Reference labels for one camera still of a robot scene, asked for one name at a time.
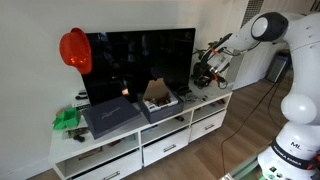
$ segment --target open shelf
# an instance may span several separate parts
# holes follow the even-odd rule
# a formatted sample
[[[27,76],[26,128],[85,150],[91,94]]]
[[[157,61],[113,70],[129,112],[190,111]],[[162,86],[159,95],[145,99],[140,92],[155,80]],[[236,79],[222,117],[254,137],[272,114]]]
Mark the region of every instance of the open shelf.
[[[178,119],[172,118],[163,123],[152,126],[141,132],[141,143],[142,145],[161,138],[173,131],[186,127],[190,123],[191,112],[180,115],[184,118],[184,121],[179,121]]]
[[[210,103],[206,106],[203,106],[197,110],[194,111],[194,114],[193,114],[193,118],[192,118],[192,122],[197,122],[201,119],[204,119],[208,116],[211,116],[219,111],[222,111],[226,108],[227,106],[227,102],[229,101],[228,99],[229,97],[227,98],[224,98],[224,104],[221,104],[221,103],[218,103],[218,102],[213,102],[213,103]]]
[[[66,178],[70,178],[78,174],[79,172],[86,171],[96,165],[109,161],[112,158],[116,158],[117,156],[125,154],[138,147],[139,142],[137,139],[137,134],[133,134],[122,138],[118,144],[112,147],[108,145],[102,146],[102,151],[86,157],[82,160],[79,160],[79,157],[81,155],[78,155],[62,161],[57,165],[58,167],[64,167],[64,171],[62,170],[62,172],[64,172],[64,176]]]

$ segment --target small robot arm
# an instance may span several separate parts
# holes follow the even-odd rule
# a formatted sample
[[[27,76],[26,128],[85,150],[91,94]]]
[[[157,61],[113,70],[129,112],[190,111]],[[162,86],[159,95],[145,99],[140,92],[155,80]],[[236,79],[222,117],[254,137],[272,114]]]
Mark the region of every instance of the small robot arm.
[[[253,17],[237,33],[228,34],[203,54],[201,64],[217,73],[228,66],[225,48],[245,53],[259,42],[287,42],[293,85],[281,103],[288,119],[270,146],[258,155],[266,179],[320,179],[320,13],[303,16],[270,12]]]

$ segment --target white tv stand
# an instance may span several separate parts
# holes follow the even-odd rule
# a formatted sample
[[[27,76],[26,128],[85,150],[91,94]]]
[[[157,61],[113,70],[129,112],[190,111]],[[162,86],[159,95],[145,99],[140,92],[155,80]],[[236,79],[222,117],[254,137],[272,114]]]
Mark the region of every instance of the white tv stand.
[[[206,101],[186,103],[181,113],[155,124],[149,124],[142,114],[97,140],[91,133],[84,134],[83,143],[68,139],[65,131],[53,131],[49,161],[54,170],[61,179],[122,179],[219,128],[232,95],[231,88],[221,90],[211,83],[200,90],[192,81],[189,85],[199,98],[206,91],[213,94]],[[184,121],[175,119],[177,116],[182,116]],[[78,127],[87,127],[84,119]],[[108,146],[119,139],[120,143]],[[98,147],[102,147],[101,152],[79,160],[81,154]]]

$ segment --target green object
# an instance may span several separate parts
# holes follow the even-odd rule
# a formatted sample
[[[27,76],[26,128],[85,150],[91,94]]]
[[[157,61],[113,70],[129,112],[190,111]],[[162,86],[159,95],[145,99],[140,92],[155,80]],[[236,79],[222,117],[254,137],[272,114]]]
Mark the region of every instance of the green object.
[[[60,130],[66,127],[74,127],[79,124],[78,111],[76,108],[63,111],[56,117],[53,129]]]

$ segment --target television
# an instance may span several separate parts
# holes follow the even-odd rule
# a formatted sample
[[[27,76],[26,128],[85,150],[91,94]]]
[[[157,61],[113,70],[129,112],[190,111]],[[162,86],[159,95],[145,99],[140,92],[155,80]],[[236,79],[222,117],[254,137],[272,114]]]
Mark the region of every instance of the television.
[[[126,96],[136,102],[150,80],[189,89],[195,28],[87,33],[92,71],[82,79],[92,106]]]

